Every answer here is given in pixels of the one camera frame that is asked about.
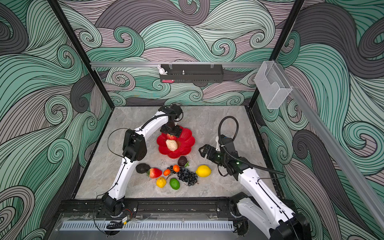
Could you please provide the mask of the cream fake pear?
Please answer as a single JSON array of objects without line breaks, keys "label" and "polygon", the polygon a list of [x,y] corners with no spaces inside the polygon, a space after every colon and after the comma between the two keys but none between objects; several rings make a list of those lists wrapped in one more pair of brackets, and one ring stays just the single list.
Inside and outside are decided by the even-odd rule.
[{"label": "cream fake pear", "polygon": [[176,140],[166,140],[166,146],[171,152],[174,152],[179,148]]}]

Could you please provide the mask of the red flower-shaped fruit bowl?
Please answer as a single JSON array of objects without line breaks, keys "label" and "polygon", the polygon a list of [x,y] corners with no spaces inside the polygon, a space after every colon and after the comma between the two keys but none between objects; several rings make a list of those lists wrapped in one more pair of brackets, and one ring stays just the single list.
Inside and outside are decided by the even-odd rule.
[{"label": "red flower-shaped fruit bowl", "polygon": [[195,145],[195,138],[190,129],[181,128],[181,135],[177,138],[169,134],[161,134],[157,138],[158,150],[162,155],[166,155],[171,159],[178,159],[186,156],[192,151]]}]

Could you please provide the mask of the dark maroon fake fruit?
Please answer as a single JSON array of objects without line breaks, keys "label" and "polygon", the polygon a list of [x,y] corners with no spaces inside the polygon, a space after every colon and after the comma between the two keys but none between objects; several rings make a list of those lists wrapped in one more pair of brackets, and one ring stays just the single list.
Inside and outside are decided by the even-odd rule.
[{"label": "dark maroon fake fruit", "polygon": [[188,159],[185,157],[185,156],[181,156],[179,159],[178,159],[178,166],[179,167],[185,167],[188,163]]}]

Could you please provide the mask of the red fake apple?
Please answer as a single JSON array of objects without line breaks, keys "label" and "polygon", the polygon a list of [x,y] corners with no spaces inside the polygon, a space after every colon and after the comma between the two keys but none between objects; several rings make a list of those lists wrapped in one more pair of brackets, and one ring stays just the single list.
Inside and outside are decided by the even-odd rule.
[{"label": "red fake apple", "polygon": [[167,139],[168,139],[168,140],[177,140],[178,137],[167,134]]}]

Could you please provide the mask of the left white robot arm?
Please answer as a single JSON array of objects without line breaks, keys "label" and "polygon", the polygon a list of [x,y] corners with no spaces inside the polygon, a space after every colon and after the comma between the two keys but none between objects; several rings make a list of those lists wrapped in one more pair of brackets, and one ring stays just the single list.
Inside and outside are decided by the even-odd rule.
[{"label": "left white robot arm", "polygon": [[159,130],[161,133],[179,137],[181,126],[177,125],[184,116],[178,105],[161,106],[155,115],[136,129],[126,129],[122,146],[120,168],[111,188],[102,195],[105,209],[111,217],[119,217],[123,213],[123,202],[129,180],[138,165],[147,154],[146,140]]}]

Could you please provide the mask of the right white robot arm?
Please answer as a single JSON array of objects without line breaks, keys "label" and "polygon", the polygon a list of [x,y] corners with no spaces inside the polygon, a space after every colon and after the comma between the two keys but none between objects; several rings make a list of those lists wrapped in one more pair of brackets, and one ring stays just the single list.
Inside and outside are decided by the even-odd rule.
[{"label": "right white robot arm", "polygon": [[235,211],[251,221],[270,240],[309,240],[311,228],[307,218],[289,208],[264,183],[257,169],[269,171],[239,157],[233,142],[218,143],[219,149],[210,145],[199,148],[203,158],[224,167],[228,175],[233,176],[244,186],[250,197],[236,201]]}]

